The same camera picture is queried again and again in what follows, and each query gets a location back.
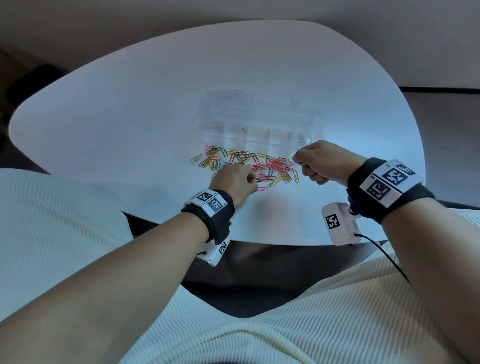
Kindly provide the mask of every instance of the pile of paper clips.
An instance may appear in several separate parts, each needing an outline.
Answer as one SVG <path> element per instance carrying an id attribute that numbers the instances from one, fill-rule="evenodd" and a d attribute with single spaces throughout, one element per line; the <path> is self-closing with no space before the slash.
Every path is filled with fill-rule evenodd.
<path id="1" fill-rule="evenodd" d="M 251 153 L 244 150 L 225 149 L 219 146 L 205 146 L 205 159 L 203 154 L 190 159 L 192 164 L 197 164 L 201 168 L 209 167 L 214 172 L 212 178 L 217 171 L 222 169 L 226 164 L 244 164 L 251 167 L 256 175 L 257 182 L 266 182 L 266 186 L 260 186 L 259 191 L 266 191 L 269 187 L 275 186 L 280 181 L 289 184 L 292 181 L 290 176 L 296 183 L 300 182 L 299 175 L 292 167 L 296 164 L 288 158 L 273 157 L 263 153 Z"/>

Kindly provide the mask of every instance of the beige wall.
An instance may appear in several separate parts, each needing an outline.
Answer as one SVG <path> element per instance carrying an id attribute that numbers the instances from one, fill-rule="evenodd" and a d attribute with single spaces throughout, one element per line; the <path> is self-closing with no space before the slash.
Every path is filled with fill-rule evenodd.
<path id="1" fill-rule="evenodd" d="M 329 26 L 399 85 L 480 88 L 477 0 L 2 0 L 0 48 L 75 69 L 164 33 L 246 19 Z"/>

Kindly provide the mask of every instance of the black cable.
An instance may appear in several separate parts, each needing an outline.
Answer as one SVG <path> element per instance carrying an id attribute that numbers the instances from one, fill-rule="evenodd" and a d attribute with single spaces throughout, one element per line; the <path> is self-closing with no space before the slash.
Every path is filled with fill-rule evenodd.
<path id="1" fill-rule="evenodd" d="M 382 247 L 380 245 L 378 245 L 376 242 L 374 242 L 368 236 L 365 236 L 365 235 L 362 235 L 362 234 L 355 234 L 355 233 L 353 235 L 359 236 L 361 238 L 365 238 L 365 239 L 369 240 L 370 242 L 372 242 L 378 249 L 380 249 L 382 251 L 383 254 L 385 254 L 385 256 L 388 258 L 388 260 L 390 260 L 390 262 L 392 262 L 392 264 L 395 266 L 395 268 L 397 268 L 397 270 L 400 272 L 400 274 L 403 276 L 403 278 L 405 278 L 405 280 L 408 282 L 408 284 L 410 286 L 412 285 L 410 283 L 410 281 L 408 280 L 407 276 L 405 275 L 405 273 L 403 272 L 403 270 L 397 265 L 397 263 L 395 263 L 393 261 L 393 259 L 387 254 L 387 252 L 385 250 L 382 249 Z"/>

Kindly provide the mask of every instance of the fist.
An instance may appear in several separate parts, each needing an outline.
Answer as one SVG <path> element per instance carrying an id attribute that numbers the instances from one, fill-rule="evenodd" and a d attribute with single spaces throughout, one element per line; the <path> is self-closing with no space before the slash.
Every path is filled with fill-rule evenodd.
<path id="1" fill-rule="evenodd" d="M 329 180 L 347 186 L 348 178 L 367 159 L 326 140 L 297 150 L 292 158 L 302 166 L 302 173 L 317 184 Z"/>
<path id="2" fill-rule="evenodd" d="M 212 179 L 210 190 L 222 190 L 230 195 L 235 208 L 258 190 L 255 172 L 243 164 L 227 164 Z"/>

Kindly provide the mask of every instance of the left hand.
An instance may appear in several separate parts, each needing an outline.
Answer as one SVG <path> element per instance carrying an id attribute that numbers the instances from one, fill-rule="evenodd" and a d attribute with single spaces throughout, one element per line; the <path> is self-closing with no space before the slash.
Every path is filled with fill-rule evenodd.
<path id="1" fill-rule="evenodd" d="M 235 208 L 258 190 L 253 169 L 243 164 L 227 164 L 212 179 L 210 190 L 222 190 L 230 195 Z"/>

